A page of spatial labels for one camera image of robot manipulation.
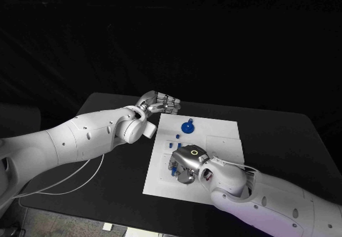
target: black table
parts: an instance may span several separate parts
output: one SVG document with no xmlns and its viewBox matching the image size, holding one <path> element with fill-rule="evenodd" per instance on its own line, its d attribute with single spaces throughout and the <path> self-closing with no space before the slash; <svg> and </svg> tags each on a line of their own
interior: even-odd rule
<svg viewBox="0 0 342 237">
<path fill-rule="evenodd" d="M 138 97 L 94 93 L 79 114 L 134 105 Z M 299 185 L 323 199 L 342 204 L 342 176 L 306 115 L 182 102 L 179 115 L 238 122 L 245 164 Z M 160 114 L 148 121 L 159 124 Z M 120 145 L 105 154 L 99 172 L 69 194 L 34 194 L 24 207 L 185 237 L 268 236 L 213 206 L 143 194 L 154 136 Z M 101 157 L 49 192 L 62 193 L 92 176 Z M 65 164 L 40 174 L 24 192 L 58 182 L 84 162 Z"/>
</svg>

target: robotic hand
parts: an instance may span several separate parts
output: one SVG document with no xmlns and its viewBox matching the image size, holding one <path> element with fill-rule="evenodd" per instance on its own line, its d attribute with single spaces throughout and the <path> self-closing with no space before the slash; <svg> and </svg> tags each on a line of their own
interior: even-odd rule
<svg viewBox="0 0 342 237">
<path fill-rule="evenodd" d="M 340 237 L 342 206 L 325 201 L 297 185 L 247 171 L 205 150 L 189 145 L 172 154 L 170 163 L 180 165 L 176 179 L 192 184 L 195 176 L 208 191 L 215 207 L 275 237 Z"/>
<path fill-rule="evenodd" d="M 180 101 L 147 92 L 134 106 L 82 114 L 58 127 L 0 139 L 0 217 L 24 184 L 53 167 L 97 158 L 117 145 L 151 138 L 156 126 L 147 117 L 157 112 L 176 114 Z"/>
</svg>

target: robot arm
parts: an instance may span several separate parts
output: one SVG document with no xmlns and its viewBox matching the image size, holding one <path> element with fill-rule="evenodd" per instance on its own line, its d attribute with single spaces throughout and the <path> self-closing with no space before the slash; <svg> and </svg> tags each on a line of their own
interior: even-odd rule
<svg viewBox="0 0 342 237">
<path fill-rule="evenodd" d="M 209 158 L 195 145 L 179 148 L 172 157 L 183 168 L 177 181 L 190 184 L 198 176 L 215 207 L 261 231 L 275 237 L 342 236 L 342 206 L 297 185 Z"/>
<path fill-rule="evenodd" d="M 156 112 L 176 114 L 179 103 L 150 91 L 134 106 L 82 114 L 52 129 L 0 139 L 0 159 L 7 159 L 6 170 L 0 164 L 0 210 L 42 172 L 101 156 L 141 135 L 151 138 L 156 126 L 147 117 Z"/>
</svg>

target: paper sheet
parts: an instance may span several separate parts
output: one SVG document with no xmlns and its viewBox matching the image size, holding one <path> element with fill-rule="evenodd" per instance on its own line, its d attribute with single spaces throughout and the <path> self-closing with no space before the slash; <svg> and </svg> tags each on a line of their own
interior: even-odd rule
<svg viewBox="0 0 342 237">
<path fill-rule="evenodd" d="M 185 134 L 180 126 L 190 118 L 195 130 L 190 134 Z M 206 150 L 208 155 L 216 154 L 225 160 L 244 163 L 236 122 L 167 114 L 161 114 L 160 117 L 143 194 L 212 205 L 198 177 L 190 185 L 182 184 L 172 177 L 167 167 L 177 143 L 182 146 L 193 144 Z"/>
</svg>

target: white cable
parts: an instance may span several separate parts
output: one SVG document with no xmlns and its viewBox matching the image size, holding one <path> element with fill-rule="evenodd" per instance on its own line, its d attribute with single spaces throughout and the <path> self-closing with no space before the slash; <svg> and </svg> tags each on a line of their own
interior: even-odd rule
<svg viewBox="0 0 342 237">
<path fill-rule="evenodd" d="M 88 160 L 88 161 L 84 163 L 84 165 L 81 166 L 81 168 L 79 168 L 65 179 L 62 179 L 58 183 L 52 184 L 52 185 L 47 186 L 46 188 L 43 188 L 43 189 L 40 189 L 40 190 L 37 190 L 37 191 L 34 191 L 34 192 L 32 192 L 32 193 L 19 194 L 19 195 L 14 196 L 13 198 L 21 198 L 21 197 L 29 196 L 29 195 L 32 195 L 32 194 L 40 193 L 40 191 L 43 191 L 43 190 L 52 188 L 53 186 L 56 186 L 58 184 L 60 184 L 66 179 L 69 179 L 69 178 L 76 174 L 76 172 L 84 168 L 84 166 L 88 164 L 89 161 L 91 161 L 91 160 Z"/>
<path fill-rule="evenodd" d="M 216 156 L 213 156 L 213 158 L 218 159 L 219 161 L 228 163 L 228 164 L 241 165 L 241 166 L 244 166 L 244 167 L 247 167 L 247 168 L 249 168 L 249 169 L 254 169 L 257 172 L 260 172 L 255 168 L 252 168 L 252 167 L 248 166 L 248 165 L 244 165 L 244 164 L 238 164 L 238 163 L 229 162 L 229 161 L 226 161 L 226 160 L 223 160 L 223 159 L 219 159 Z"/>
<path fill-rule="evenodd" d="M 98 173 L 98 170 L 99 170 L 99 167 L 101 167 L 101 164 L 102 164 L 102 161 L 104 161 L 104 155 L 102 155 L 101 163 L 99 163 L 99 165 L 98 165 L 98 169 L 97 169 L 94 175 L 91 176 L 91 178 L 88 179 L 88 181 L 86 181 L 78 188 L 75 188 L 75 189 L 71 190 L 69 192 L 60 193 L 60 194 L 50 194 L 50 193 L 42 193 L 42 192 L 37 192 L 37 193 L 39 193 L 39 194 L 47 194 L 47 195 L 62 195 L 62 194 L 68 194 L 68 193 L 73 192 L 75 190 L 78 190 L 79 188 L 82 188 L 84 185 L 86 185 L 86 183 L 91 181 L 91 179 L 94 178 L 94 176 L 95 176 L 97 173 Z"/>
</svg>

